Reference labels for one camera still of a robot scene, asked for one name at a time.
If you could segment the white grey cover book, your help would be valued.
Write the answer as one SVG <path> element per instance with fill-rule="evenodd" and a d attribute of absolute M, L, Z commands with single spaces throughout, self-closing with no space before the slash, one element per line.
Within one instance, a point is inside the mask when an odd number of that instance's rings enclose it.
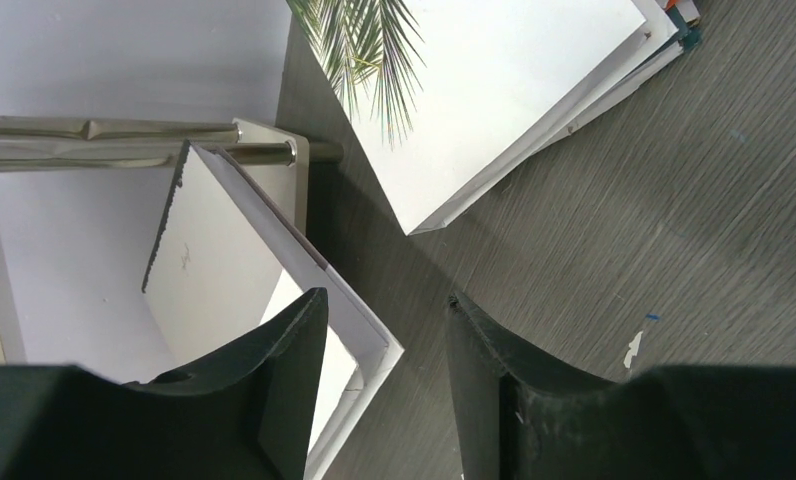
<path fill-rule="evenodd" d="M 327 291 L 304 475 L 320 479 L 403 354 L 379 317 L 225 152 L 186 143 L 142 290 L 170 352 L 195 360 Z"/>

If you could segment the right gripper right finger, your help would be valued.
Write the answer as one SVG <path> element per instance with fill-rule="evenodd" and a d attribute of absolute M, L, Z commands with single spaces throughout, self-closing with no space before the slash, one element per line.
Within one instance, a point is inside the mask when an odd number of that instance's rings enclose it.
<path fill-rule="evenodd" d="M 448 300 L 468 479 L 796 479 L 796 367 L 664 365 L 621 383 Z"/>

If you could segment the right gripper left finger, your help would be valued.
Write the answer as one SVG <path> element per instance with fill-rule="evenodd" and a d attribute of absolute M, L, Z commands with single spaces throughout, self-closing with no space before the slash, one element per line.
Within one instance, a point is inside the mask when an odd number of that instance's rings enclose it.
<path fill-rule="evenodd" d="M 0 479 L 300 479 L 327 321 L 310 289 L 148 383 L 0 365 Z"/>

